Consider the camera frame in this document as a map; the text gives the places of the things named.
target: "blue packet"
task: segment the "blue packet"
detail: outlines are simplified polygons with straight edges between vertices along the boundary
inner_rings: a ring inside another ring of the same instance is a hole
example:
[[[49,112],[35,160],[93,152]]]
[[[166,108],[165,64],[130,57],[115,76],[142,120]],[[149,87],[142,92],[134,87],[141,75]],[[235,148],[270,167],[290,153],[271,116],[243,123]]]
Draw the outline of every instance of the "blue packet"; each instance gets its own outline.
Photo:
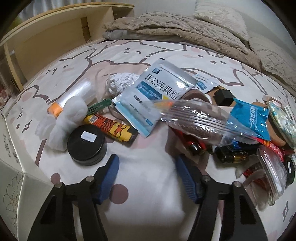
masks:
[[[233,107],[230,115],[235,117],[244,126],[255,131],[257,137],[270,141],[266,125],[268,109],[235,98],[234,101],[236,102],[236,105]]]

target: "plastic container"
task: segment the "plastic container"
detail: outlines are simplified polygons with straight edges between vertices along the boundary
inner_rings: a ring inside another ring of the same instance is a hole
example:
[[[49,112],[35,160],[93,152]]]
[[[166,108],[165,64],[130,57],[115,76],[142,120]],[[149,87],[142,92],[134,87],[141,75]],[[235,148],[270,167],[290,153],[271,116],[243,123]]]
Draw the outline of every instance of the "plastic container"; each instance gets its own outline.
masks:
[[[265,171],[266,179],[269,183],[269,205],[283,195],[287,183],[286,169],[280,158],[268,147],[260,146],[257,150],[260,163]]]

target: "wooden headboard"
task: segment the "wooden headboard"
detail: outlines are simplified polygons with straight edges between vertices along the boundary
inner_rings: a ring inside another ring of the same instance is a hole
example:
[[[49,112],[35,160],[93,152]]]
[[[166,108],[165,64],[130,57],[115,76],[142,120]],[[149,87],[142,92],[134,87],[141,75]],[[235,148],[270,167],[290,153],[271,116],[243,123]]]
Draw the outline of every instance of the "wooden headboard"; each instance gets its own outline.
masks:
[[[88,41],[102,40],[102,25],[133,16],[134,5],[94,2],[56,8],[28,19],[0,42],[20,91],[39,71],[68,51]]]

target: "metal screw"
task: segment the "metal screw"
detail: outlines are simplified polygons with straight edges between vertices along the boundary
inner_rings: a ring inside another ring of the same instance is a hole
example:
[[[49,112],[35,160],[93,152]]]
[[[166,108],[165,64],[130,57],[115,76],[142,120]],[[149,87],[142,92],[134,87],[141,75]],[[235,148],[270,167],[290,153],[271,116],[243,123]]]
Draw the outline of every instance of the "metal screw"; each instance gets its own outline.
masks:
[[[54,186],[56,188],[60,188],[61,186],[63,186],[63,183],[62,182],[57,182]]]
[[[205,181],[205,182],[208,182],[208,181],[211,180],[211,177],[208,176],[208,175],[204,175],[204,176],[202,176],[202,180]]]
[[[232,184],[237,188],[240,188],[242,186],[242,184],[239,181],[234,181]]]
[[[93,176],[87,176],[85,179],[87,182],[92,182],[94,180]]]

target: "black cube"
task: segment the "black cube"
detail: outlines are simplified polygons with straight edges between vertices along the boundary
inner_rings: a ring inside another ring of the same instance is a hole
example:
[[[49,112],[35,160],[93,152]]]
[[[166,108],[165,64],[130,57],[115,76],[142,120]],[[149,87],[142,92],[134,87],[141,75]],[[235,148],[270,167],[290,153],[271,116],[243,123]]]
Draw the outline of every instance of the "black cube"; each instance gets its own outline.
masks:
[[[233,94],[229,90],[220,89],[214,93],[214,99],[217,105],[230,106],[233,103]]]

